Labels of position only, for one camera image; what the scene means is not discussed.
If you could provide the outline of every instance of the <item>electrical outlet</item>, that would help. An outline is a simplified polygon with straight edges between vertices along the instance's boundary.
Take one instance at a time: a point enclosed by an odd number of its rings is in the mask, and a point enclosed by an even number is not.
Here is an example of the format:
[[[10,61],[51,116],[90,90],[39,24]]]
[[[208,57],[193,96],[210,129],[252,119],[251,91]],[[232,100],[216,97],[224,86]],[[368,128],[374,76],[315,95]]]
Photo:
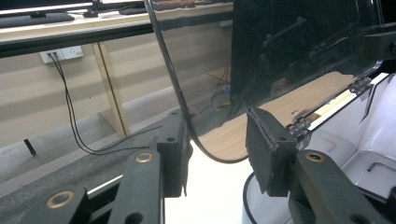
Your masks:
[[[48,55],[48,53],[55,53],[55,52],[56,52],[56,55],[58,56],[59,61],[64,60],[64,54],[62,53],[62,51],[60,49],[52,49],[52,50],[40,52],[40,56],[43,59],[43,62],[44,63],[53,63],[53,61],[52,61],[51,57]]]
[[[62,49],[62,53],[64,54],[65,60],[79,58],[83,56],[81,46],[74,46]]]

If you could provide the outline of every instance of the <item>black plastic bracket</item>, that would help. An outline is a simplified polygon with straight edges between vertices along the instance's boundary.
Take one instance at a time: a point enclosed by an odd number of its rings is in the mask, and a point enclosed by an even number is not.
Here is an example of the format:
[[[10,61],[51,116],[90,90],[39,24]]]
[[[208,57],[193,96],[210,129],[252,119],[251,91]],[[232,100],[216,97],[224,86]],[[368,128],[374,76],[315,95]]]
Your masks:
[[[163,121],[150,147],[130,156],[123,177],[87,195],[65,187],[40,198],[22,223],[164,223],[164,200],[186,189],[192,154],[180,111]]]
[[[380,34],[366,35],[363,38],[362,57],[364,60],[396,59],[396,23],[384,25],[380,32]]]
[[[297,153],[297,142],[289,131],[269,112],[259,108],[247,110],[247,151],[262,193],[287,197],[287,164]]]
[[[294,177],[288,182],[294,187],[290,188],[289,208],[294,223],[390,223],[329,156],[302,150],[290,168]]]

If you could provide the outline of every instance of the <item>brass insert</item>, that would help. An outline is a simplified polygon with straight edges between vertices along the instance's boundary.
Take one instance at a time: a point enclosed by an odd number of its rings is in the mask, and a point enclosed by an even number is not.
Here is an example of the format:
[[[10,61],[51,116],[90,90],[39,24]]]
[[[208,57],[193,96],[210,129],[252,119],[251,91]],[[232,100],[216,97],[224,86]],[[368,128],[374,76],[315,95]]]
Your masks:
[[[47,207],[48,208],[59,208],[67,205],[70,203],[75,197],[75,192],[72,190],[65,190],[62,192],[59,192],[57,194],[52,195],[47,200]]]
[[[142,162],[142,163],[149,162],[149,161],[152,160],[153,157],[154,156],[151,153],[145,152],[145,153],[142,153],[142,154],[138,155],[136,157],[136,161]]]
[[[315,153],[315,152],[309,152],[305,154],[306,158],[311,160],[311,161],[315,161],[315,162],[324,162],[325,161],[325,157]]]

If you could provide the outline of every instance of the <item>wooden desk surface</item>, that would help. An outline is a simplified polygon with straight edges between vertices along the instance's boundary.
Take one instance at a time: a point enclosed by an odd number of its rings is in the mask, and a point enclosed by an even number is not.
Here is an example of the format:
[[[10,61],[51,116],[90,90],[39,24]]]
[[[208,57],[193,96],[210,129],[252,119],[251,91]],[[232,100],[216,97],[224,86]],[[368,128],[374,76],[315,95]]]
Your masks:
[[[329,92],[336,94],[344,91],[353,79],[352,75],[329,73],[259,108],[271,112],[280,123],[287,126],[302,111],[315,109],[331,100]],[[248,117],[245,113],[200,136],[199,140],[215,157],[226,161],[238,160],[248,154],[245,146],[247,124]]]
[[[101,14],[99,18],[83,18],[82,16],[75,16],[75,18],[74,21],[0,29],[0,41],[71,33],[89,28],[105,28],[106,26],[128,22],[149,22],[147,13],[122,16],[118,12],[111,12]]]

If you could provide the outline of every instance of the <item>curved acrylic panel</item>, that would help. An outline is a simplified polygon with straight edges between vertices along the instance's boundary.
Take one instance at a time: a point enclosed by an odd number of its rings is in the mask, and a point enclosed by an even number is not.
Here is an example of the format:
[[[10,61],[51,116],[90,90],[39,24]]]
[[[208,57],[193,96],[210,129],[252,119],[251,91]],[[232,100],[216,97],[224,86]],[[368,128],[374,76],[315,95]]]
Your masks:
[[[217,161],[247,156],[248,106],[287,126],[378,66],[361,58],[381,23],[376,1],[146,4],[195,141]]]

